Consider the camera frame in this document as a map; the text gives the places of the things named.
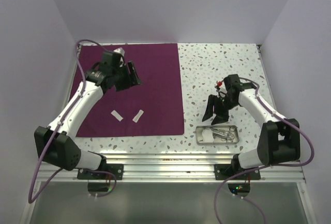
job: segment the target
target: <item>black mounting bracket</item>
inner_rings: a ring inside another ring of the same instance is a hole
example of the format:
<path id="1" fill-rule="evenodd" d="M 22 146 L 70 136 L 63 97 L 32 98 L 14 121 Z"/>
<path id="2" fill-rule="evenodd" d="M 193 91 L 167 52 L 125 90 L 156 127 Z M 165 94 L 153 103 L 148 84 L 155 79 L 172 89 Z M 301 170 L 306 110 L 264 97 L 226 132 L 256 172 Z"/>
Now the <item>black mounting bracket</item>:
<path id="1" fill-rule="evenodd" d="M 109 171 L 116 176 L 117 180 L 122 180 L 124 165 L 122 163 L 108 163 L 104 171 Z M 83 171 L 78 170 L 77 179 L 79 180 L 106 180 L 106 174 L 91 173 L 83 169 Z"/>
<path id="2" fill-rule="evenodd" d="M 214 165 L 214 173 L 216 180 L 225 180 L 231 175 L 224 173 L 226 169 L 228 169 L 231 165 L 226 163 L 217 163 Z M 250 176 L 250 180 L 260 180 L 261 175 L 260 171 L 256 170 L 255 172 L 243 174 L 241 176 L 236 177 L 234 180 L 246 180 Z"/>

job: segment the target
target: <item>white paper strip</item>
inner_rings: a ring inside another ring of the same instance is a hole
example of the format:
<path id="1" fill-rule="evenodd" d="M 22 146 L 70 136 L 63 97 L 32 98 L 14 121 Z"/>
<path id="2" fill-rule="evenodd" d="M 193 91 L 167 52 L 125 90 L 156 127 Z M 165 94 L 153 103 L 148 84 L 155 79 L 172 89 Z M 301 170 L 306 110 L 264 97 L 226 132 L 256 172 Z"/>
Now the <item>white paper strip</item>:
<path id="1" fill-rule="evenodd" d="M 132 119 L 135 123 L 139 121 L 140 116 L 144 113 L 144 111 L 139 110 L 138 114 Z"/>
<path id="2" fill-rule="evenodd" d="M 123 120 L 123 117 L 120 116 L 119 113 L 116 112 L 116 110 L 113 110 L 113 112 L 111 112 L 111 114 L 120 122 L 121 120 Z"/>

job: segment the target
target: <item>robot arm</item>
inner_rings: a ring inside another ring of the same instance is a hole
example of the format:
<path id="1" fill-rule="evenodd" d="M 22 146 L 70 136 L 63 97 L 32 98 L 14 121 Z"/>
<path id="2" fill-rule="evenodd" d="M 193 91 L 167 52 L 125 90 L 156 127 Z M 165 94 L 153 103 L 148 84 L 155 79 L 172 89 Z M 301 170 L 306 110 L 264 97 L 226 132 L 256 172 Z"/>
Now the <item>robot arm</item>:
<path id="1" fill-rule="evenodd" d="M 285 116 L 275 111 L 262 97 L 260 99 L 272 110 L 272 114 L 258 102 L 255 95 L 256 86 L 251 82 L 241 82 L 237 74 L 226 77 L 224 84 L 227 90 L 223 93 L 224 96 L 220 94 L 221 83 L 215 87 L 219 93 L 218 96 L 209 96 L 202 121 L 209 119 L 215 113 L 216 117 L 212 125 L 227 122 L 229 110 L 239 105 L 247 109 L 261 127 L 258 147 L 234 155 L 231 162 L 231 174 L 258 166 L 298 160 L 300 158 L 299 133 L 275 118 L 274 114 L 282 118 Z M 299 127 L 295 119 L 287 121 Z"/>
<path id="2" fill-rule="evenodd" d="M 61 122 L 61 116 L 80 95 L 83 82 L 80 83 L 75 95 L 59 116 L 47 128 L 38 127 L 36 129 L 34 136 L 38 156 L 40 156 L 53 131 L 59 123 L 61 124 L 44 156 L 44 162 L 68 171 L 75 168 L 105 170 L 106 159 L 100 154 L 80 150 L 74 143 L 74 139 L 91 108 L 108 89 L 115 86 L 116 91 L 121 91 L 141 84 L 133 62 L 126 64 L 123 56 L 124 50 L 122 48 L 116 49 L 114 52 L 104 52 L 101 62 L 96 63 L 85 73 L 85 91 L 70 109 L 67 117 Z"/>

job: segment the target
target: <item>terrazzo surface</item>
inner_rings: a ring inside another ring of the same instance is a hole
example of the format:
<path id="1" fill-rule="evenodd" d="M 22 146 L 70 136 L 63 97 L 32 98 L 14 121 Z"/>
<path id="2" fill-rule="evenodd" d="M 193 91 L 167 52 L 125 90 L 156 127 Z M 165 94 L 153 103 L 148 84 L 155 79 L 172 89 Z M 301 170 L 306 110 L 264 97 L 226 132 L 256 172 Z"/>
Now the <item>terrazzo surface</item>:
<path id="1" fill-rule="evenodd" d="M 260 127 L 242 107 L 229 112 L 227 123 L 238 127 L 239 142 L 236 145 L 198 145 L 195 138 L 197 126 L 212 122 L 212 119 L 201 121 L 208 96 L 216 94 L 216 81 L 229 74 L 239 74 L 258 82 L 260 94 L 273 106 L 256 45 L 179 43 L 178 54 L 185 119 L 183 135 L 76 138 L 79 148 L 97 153 L 128 154 L 233 154 L 256 148 Z"/>

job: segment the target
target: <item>purple cable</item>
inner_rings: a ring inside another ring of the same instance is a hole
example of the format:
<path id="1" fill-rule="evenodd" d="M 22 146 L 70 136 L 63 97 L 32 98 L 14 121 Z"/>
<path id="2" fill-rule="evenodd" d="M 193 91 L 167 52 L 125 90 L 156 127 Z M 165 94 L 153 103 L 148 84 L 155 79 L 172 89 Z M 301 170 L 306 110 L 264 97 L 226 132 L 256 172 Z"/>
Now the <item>purple cable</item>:
<path id="1" fill-rule="evenodd" d="M 116 176 L 115 176 L 113 173 L 108 172 L 108 171 L 93 171 L 93 170 L 90 170 L 90 169 L 86 169 L 86 170 L 89 171 L 90 173 L 106 174 L 106 175 L 111 176 L 111 178 L 114 179 L 114 186 L 113 186 L 113 189 L 110 190 L 110 191 L 108 191 L 108 192 L 105 193 L 105 194 L 95 195 L 96 197 L 105 197 L 105 196 L 108 196 L 111 192 L 113 192 L 113 190 L 115 189 L 116 184 L 117 184 L 117 178 L 116 178 Z"/>
<path id="2" fill-rule="evenodd" d="M 81 42 L 91 42 L 91 43 L 94 43 L 100 47 L 102 47 L 105 51 L 108 51 L 105 47 L 103 47 L 102 45 L 100 45 L 98 42 L 95 42 L 93 40 L 90 40 L 90 39 L 81 39 L 81 40 L 78 40 L 76 42 L 76 45 L 75 45 L 75 52 L 77 54 L 77 51 L 78 51 L 78 46 Z M 67 117 L 68 113 L 71 111 L 71 109 L 76 105 L 76 103 L 78 102 L 78 100 L 80 99 L 81 95 L 83 94 L 83 92 L 85 91 L 85 87 L 86 87 L 86 79 L 85 79 L 85 75 L 84 75 L 84 70 L 81 66 L 81 63 L 79 63 L 79 57 L 76 56 L 76 59 L 77 59 L 77 66 L 79 68 L 79 71 L 82 75 L 82 81 L 83 81 L 83 87 L 82 87 L 82 90 L 80 91 L 80 94 L 77 96 L 77 98 L 72 102 L 72 104 L 68 107 L 68 109 L 66 110 L 66 112 L 63 114 L 63 116 L 61 117 L 60 119 L 60 123 L 62 123 L 64 121 L 64 119 Z M 50 139 L 48 140 L 48 142 L 46 143 L 44 149 L 42 150 L 42 153 L 38 159 L 38 162 L 37 162 L 37 165 L 36 165 L 36 169 L 34 171 L 34 174 L 33 174 L 33 177 L 32 177 L 32 180 L 31 180 L 31 185 L 30 185 L 30 190 L 29 190 L 29 193 L 28 193 L 28 203 L 33 203 L 37 198 L 38 196 L 40 195 L 40 193 L 46 188 L 47 184 L 53 179 L 53 177 L 58 173 L 60 172 L 62 169 L 58 169 L 57 171 L 55 171 L 51 176 L 50 178 L 45 182 L 45 184 L 42 186 L 42 188 L 35 194 L 34 197 L 32 197 L 32 194 L 33 194 L 33 190 L 34 190 L 34 187 L 35 187 L 35 184 L 36 184 L 36 180 L 37 180 L 37 175 L 38 175 L 38 172 L 40 170 L 40 166 L 41 166 L 41 163 L 42 163 L 42 160 L 46 154 L 46 151 L 47 149 L 50 147 L 57 131 L 59 130 L 60 128 L 60 125 L 57 125 L 50 137 Z"/>
<path id="3" fill-rule="evenodd" d="M 251 83 L 253 83 L 257 87 L 256 90 L 255 90 L 255 95 L 257 97 L 258 102 L 265 108 L 266 111 L 268 111 L 270 114 L 273 114 L 273 111 L 270 108 L 268 108 L 268 106 L 260 99 L 260 96 L 258 95 L 258 91 L 259 91 L 260 85 L 257 82 L 254 82 L 254 81 L 252 81 L 250 79 L 247 79 L 247 78 L 240 78 L 240 79 L 243 79 L 243 80 L 246 80 L 248 82 L 251 82 Z M 310 150 L 311 150 L 311 154 L 310 154 L 309 159 L 307 161 L 303 162 L 303 163 L 298 163 L 296 165 L 286 165 L 286 164 L 280 164 L 280 163 L 278 163 L 278 164 L 275 164 L 273 166 L 300 167 L 300 166 L 305 166 L 305 165 L 309 164 L 310 162 L 312 162 L 312 160 L 314 159 L 314 156 L 315 156 L 315 150 L 314 150 L 314 147 L 313 147 L 312 142 L 309 139 L 309 137 L 301 129 L 299 129 L 298 127 L 296 127 L 293 124 L 289 123 L 287 120 L 283 119 L 279 115 L 274 114 L 274 117 L 276 119 L 284 122 L 285 124 L 289 125 L 291 128 L 293 128 L 297 132 L 299 132 L 307 140 L 307 143 L 308 143 L 308 145 L 310 147 Z M 219 193 L 220 189 L 224 186 L 224 184 L 226 184 L 227 181 L 232 180 L 232 179 L 234 179 L 234 178 L 236 178 L 238 176 L 244 175 L 246 173 L 251 173 L 251 172 L 256 171 L 256 170 L 262 170 L 262 169 L 265 169 L 265 168 L 268 168 L 268 167 L 270 167 L 270 166 L 261 166 L 259 168 L 253 168 L 253 169 L 242 171 L 242 172 L 240 172 L 238 174 L 235 174 L 233 176 L 228 177 L 226 180 L 224 180 L 218 186 L 218 188 L 216 190 L 216 193 L 215 193 L 215 196 L 214 196 L 214 211 L 215 211 L 216 218 L 217 218 L 217 220 L 218 220 L 218 222 L 220 224 L 223 224 L 223 222 L 221 221 L 221 218 L 219 217 L 219 214 L 218 214 L 218 211 L 217 211 L 217 198 L 218 198 L 218 193 Z M 263 216 L 264 224 L 266 224 L 267 223 L 266 216 L 265 216 L 265 213 L 263 212 L 263 210 L 256 203 L 254 203 L 252 200 L 250 200 L 248 198 L 244 198 L 244 200 L 246 200 L 246 201 L 250 202 L 251 204 L 253 204 L 260 211 L 260 213 Z"/>

